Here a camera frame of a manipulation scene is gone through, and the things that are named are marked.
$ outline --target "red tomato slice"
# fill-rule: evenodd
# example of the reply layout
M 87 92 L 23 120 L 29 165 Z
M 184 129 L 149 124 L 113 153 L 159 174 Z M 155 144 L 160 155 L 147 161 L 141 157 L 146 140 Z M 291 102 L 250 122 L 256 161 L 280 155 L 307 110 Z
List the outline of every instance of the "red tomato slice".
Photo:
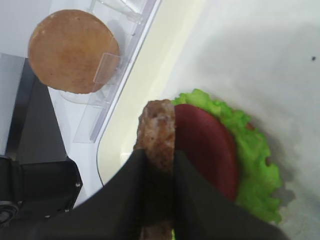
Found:
M 234 201 L 239 183 L 236 145 L 225 126 L 189 104 L 175 106 L 175 124 L 175 149 L 184 151 L 201 175 Z

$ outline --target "meat patty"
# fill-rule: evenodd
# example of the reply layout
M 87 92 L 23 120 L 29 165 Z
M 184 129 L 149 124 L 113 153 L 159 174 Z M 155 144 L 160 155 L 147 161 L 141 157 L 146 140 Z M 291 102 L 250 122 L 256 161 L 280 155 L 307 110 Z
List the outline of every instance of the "meat patty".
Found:
M 141 239 L 171 240 L 175 108 L 170 100 L 150 101 L 139 118 L 134 149 L 148 158 Z

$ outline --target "lettuce leaf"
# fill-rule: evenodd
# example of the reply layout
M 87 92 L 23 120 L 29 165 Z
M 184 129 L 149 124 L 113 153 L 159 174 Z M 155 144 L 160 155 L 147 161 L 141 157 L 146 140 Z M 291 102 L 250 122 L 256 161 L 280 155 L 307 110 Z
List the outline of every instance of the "lettuce leaf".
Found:
M 246 128 L 250 117 L 241 110 L 233 110 L 223 101 L 212 100 L 199 89 L 192 93 L 181 93 L 172 103 L 201 108 L 219 119 L 229 130 L 236 143 L 240 168 L 235 202 L 266 222 L 279 223 L 282 219 L 278 211 L 280 200 L 272 196 L 282 185 L 279 168 L 274 163 L 266 164 L 266 158 L 270 156 L 267 140 L 257 129 Z

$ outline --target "white tray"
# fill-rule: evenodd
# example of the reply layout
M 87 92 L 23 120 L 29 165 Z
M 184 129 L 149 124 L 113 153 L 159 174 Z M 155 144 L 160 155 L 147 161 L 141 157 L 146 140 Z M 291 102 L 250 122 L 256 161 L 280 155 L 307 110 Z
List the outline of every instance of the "white tray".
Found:
M 252 115 L 284 180 L 280 227 L 318 239 L 320 1 L 205 2 L 163 1 L 100 142 L 100 176 L 126 161 L 148 100 L 199 88 Z

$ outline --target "clear plastic holder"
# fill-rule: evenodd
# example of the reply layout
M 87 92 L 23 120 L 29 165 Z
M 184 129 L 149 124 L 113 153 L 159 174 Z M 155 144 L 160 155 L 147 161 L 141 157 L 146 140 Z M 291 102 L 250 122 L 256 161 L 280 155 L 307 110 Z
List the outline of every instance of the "clear plastic holder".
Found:
M 74 143 L 94 143 L 106 119 L 111 116 L 127 81 L 161 0 L 92 0 L 88 12 L 102 20 L 114 35 L 120 55 L 103 54 L 93 81 L 92 93 L 60 92 L 63 98 L 85 106 Z

